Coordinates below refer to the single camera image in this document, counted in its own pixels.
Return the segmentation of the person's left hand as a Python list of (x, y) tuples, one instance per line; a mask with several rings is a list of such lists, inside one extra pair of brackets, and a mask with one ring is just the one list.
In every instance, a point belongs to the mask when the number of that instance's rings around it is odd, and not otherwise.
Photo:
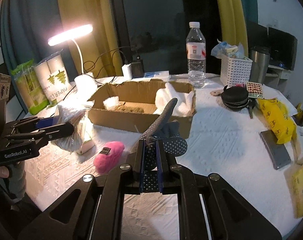
[(23, 199), (26, 191), (24, 161), (0, 167), (0, 189), (11, 204)]

